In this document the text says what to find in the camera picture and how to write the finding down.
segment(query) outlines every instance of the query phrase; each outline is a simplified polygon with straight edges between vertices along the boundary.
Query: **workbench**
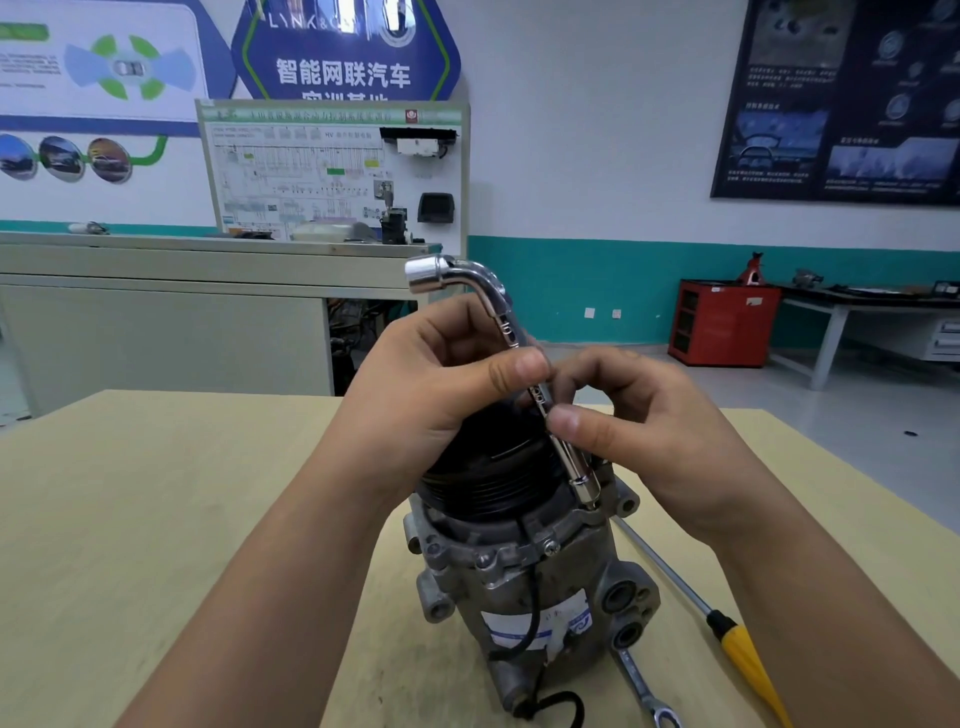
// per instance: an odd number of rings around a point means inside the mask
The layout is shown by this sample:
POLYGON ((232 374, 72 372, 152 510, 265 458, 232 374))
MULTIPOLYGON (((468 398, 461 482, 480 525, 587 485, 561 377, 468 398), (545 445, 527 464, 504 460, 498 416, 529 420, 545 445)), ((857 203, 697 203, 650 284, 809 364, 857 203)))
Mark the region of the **workbench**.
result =
MULTIPOLYGON (((906 314, 920 319, 918 314, 952 316, 960 321, 960 301, 933 298, 905 298, 903 296, 855 296, 850 293, 830 291, 826 288, 800 288, 795 285, 779 285, 781 305, 792 305, 810 311, 819 311, 829 315, 827 330, 817 351, 817 361, 813 368, 784 356, 771 353, 770 360, 782 364, 788 369, 810 377, 810 389, 819 392, 827 386, 827 378, 833 366, 833 359, 840 346, 847 322, 854 316, 870 314, 906 314)), ((956 350, 941 358, 942 361, 960 362, 956 350)))
MULTIPOLYGON (((107 391, 0 436, 0 724, 110 725, 337 404, 107 391)), ((960 670, 960 537, 768 413, 726 414, 960 670)), ((712 553, 634 475, 618 472, 641 496, 629 523, 707 601, 738 616, 712 553)), ((406 511, 401 505, 380 536, 324 728, 522 725, 500 710, 461 621, 423 619, 414 586, 422 559, 405 547, 406 511)), ((613 532, 620 556, 660 584, 662 606, 632 648, 654 693, 686 728, 775 726, 700 617, 613 532)), ((585 700, 587 726, 649 724, 612 660, 569 687, 585 700)), ((536 723, 566 728, 571 718, 558 706, 536 723)))
POLYGON ((0 331, 34 417, 104 389, 332 395, 326 300, 417 301, 439 246, 0 233, 0 331))

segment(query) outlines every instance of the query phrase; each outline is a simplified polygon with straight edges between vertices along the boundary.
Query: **black cable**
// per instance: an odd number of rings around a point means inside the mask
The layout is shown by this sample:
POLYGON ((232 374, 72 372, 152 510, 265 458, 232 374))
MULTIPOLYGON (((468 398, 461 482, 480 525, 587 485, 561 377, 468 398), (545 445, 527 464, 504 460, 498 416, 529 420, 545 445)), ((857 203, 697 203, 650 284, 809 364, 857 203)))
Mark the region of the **black cable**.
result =
POLYGON ((537 586, 537 566, 534 565, 527 569, 527 578, 530 580, 530 627, 523 639, 513 647, 507 649, 492 650, 487 659, 492 663, 506 662, 519 657, 527 651, 527 647, 533 644, 537 638, 537 632, 540 629, 540 588, 537 586))
POLYGON ((543 663, 543 666, 540 668, 540 674, 537 675, 537 682, 534 683, 534 690, 530 695, 530 698, 524 700, 516 708, 514 708, 514 717, 520 718, 522 720, 533 720, 534 716, 537 715, 542 710, 547 708, 552 708, 555 705, 560 705, 561 703, 573 703, 573 722, 570 723, 570 728, 583 728, 584 720, 587 717, 587 709, 584 707, 584 701, 580 698, 574 691, 560 691, 554 692, 552 695, 547 695, 543 700, 537 699, 537 693, 540 692, 540 683, 543 680, 543 673, 546 670, 546 663, 543 663))
MULTIPOLYGON (((508 649, 495 649, 487 655, 487 659, 492 663, 504 662, 519 657, 537 638, 537 632, 540 630, 540 587, 537 584, 536 565, 527 569, 527 578, 530 579, 530 608, 532 612, 530 615, 530 627, 527 629, 527 633, 523 636, 523 639, 513 647, 508 649)), ((570 723, 570 728, 583 728, 587 711, 584 708, 584 701, 581 700, 580 695, 576 692, 560 691, 554 692, 552 695, 547 695, 543 700, 537 698, 545 670, 546 662, 540 667, 540 673, 537 675, 537 681, 534 683, 534 689, 530 697, 514 709, 514 717, 523 720, 533 720, 534 716, 542 710, 552 708, 561 703, 573 703, 575 713, 573 715, 573 722, 570 723)))

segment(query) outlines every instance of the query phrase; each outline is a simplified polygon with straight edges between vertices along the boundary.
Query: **forearm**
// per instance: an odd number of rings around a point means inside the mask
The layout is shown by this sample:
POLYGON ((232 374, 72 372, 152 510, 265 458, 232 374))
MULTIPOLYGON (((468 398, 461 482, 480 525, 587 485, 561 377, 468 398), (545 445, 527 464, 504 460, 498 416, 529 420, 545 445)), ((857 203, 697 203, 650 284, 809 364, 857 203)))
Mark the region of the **forearm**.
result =
POLYGON ((321 459, 240 547, 119 727, 320 723, 389 513, 321 459))
POLYGON ((960 681, 843 548, 799 504, 776 518, 714 550, 796 728, 960 720, 960 681))

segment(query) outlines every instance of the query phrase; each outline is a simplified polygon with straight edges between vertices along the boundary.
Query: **light wood tabletop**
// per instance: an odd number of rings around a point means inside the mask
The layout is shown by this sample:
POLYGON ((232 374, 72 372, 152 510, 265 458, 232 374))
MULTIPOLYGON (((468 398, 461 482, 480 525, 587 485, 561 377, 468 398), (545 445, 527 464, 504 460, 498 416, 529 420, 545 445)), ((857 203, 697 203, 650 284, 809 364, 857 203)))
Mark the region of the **light wood tabletop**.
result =
MULTIPOLYGON (((0 437, 0 724, 110 725, 337 404, 103 392, 0 437)), ((727 416, 960 671, 960 537, 766 412, 727 416)), ((738 616, 712 553, 634 475, 619 474, 641 495, 631 525, 708 602, 738 616)), ((517 726, 460 620, 423 619, 414 585, 422 560, 405 547, 406 511, 380 536, 324 727, 517 726)), ((632 649, 654 693, 686 728, 777 725, 698 615, 614 532, 620 556, 660 584, 662 606, 632 649)), ((648 724, 611 660, 569 687, 584 698, 587 726, 648 724)), ((571 717, 558 706, 536 724, 565 728, 571 717)))

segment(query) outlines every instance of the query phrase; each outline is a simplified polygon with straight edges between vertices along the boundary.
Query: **gray floor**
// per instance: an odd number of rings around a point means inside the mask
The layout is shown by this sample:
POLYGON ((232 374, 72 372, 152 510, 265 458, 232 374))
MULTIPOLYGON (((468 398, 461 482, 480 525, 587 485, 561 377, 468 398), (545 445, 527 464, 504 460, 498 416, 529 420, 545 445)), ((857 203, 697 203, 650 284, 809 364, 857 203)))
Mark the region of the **gray floor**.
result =
MULTIPOLYGON (((549 347, 551 359, 576 352, 549 347)), ((658 355, 670 361, 666 355, 658 355)), ((721 407, 765 409, 818 445, 960 533, 960 382, 856 358, 811 392, 784 367, 686 371, 721 407), (916 432, 916 437, 904 431, 916 432)), ((577 402, 610 400, 592 389, 577 402)))

